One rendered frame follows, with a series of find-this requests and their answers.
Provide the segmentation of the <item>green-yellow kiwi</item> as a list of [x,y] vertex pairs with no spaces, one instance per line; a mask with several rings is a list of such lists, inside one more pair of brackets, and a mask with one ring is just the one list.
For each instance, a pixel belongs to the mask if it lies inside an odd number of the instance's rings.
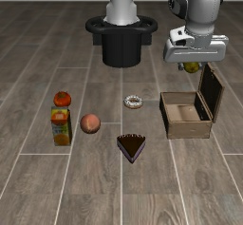
[[188,73],[196,73],[199,70],[198,62],[184,63],[184,70]]

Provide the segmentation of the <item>wooden box lid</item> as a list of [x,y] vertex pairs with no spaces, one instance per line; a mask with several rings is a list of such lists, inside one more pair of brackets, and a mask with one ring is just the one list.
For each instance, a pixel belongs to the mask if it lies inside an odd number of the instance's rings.
[[224,86],[215,70],[207,64],[202,70],[197,92],[201,101],[199,109],[202,120],[216,122],[223,91]]

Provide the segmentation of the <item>wooden box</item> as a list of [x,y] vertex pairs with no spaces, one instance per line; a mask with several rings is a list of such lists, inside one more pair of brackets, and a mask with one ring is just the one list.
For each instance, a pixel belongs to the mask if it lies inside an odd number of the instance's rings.
[[169,140],[210,137],[212,117],[197,92],[161,92],[159,109]]

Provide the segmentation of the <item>white sprinkled donut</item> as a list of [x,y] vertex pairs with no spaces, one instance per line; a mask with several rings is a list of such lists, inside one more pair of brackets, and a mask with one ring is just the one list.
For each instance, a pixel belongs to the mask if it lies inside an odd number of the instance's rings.
[[141,108],[143,105],[142,98],[138,95],[128,95],[124,98],[123,103],[126,107],[131,109]]

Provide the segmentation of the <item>chocolate cake wedge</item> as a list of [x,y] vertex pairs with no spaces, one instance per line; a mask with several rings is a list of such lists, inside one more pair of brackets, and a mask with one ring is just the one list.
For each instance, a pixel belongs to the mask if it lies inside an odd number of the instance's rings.
[[145,137],[137,134],[126,134],[117,137],[117,145],[128,159],[133,163],[145,146]]

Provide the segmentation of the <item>pink peach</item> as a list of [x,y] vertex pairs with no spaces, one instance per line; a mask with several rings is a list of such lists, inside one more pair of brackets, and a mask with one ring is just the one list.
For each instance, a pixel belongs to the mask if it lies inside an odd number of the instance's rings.
[[86,134],[95,134],[101,127],[101,120],[94,114],[86,114],[82,116],[80,126]]

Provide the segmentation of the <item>red tomato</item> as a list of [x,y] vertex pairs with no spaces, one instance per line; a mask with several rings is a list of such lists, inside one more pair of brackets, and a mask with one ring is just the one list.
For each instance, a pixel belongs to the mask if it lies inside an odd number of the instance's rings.
[[70,106],[71,97],[67,92],[59,91],[55,94],[53,102],[56,106]]

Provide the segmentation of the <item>orange juice carton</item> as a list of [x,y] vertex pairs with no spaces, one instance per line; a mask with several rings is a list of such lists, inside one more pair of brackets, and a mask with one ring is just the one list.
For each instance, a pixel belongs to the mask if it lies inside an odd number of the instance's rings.
[[70,111],[67,107],[51,107],[50,122],[54,144],[69,146],[72,141]]

